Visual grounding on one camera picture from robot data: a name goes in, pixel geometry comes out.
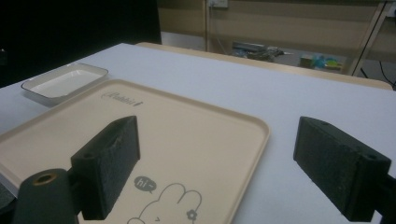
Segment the beige tray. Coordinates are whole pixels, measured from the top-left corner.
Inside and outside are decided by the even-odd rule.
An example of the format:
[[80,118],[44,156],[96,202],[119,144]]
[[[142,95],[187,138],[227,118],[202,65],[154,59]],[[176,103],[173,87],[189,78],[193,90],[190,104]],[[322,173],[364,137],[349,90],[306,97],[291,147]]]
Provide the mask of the beige tray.
[[230,223],[268,126],[121,80],[99,84],[1,135],[2,182],[15,193],[30,175],[69,169],[77,150],[110,121],[129,115],[137,115],[142,159],[106,221],[97,223]]

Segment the white dish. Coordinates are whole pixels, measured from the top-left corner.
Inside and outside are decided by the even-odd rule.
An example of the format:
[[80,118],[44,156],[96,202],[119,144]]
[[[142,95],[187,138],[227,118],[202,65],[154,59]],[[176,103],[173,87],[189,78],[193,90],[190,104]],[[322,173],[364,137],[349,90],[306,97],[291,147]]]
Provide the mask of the white dish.
[[71,63],[25,81],[27,97],[44,105],[57,105],[105,79],[108,71],[84,63]]

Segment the white tabletop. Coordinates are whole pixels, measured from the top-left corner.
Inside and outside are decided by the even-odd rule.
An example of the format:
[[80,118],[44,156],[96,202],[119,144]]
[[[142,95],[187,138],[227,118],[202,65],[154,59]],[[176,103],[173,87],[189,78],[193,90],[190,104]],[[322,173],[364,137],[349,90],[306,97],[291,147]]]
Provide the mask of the white tabletop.
[[[234,223],[349,223],[292,158],[300,116],[330,122],[396,160],[394,91],[125,44],[79,62],[108,69],[110,78],[229,108],[270,126]],[[21,83],[0,89],[0,133],[47,110],[24,96]],[[396,176],[394,165],[389,174]],[[373,223],[379,219],[375,214]]]

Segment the electrical outlet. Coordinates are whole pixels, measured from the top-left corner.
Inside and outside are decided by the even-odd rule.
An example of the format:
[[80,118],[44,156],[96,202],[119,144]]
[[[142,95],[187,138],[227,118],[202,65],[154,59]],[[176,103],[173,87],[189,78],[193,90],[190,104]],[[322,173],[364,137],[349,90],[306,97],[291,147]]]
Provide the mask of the electrical outlet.
[[395,14],[396,14],[396,2],[394,2],[392,6],[390,6],[390,10],[388,11],[387,17],[395,17]]
[[207,0],[210,7],[228,7],[228,0]]

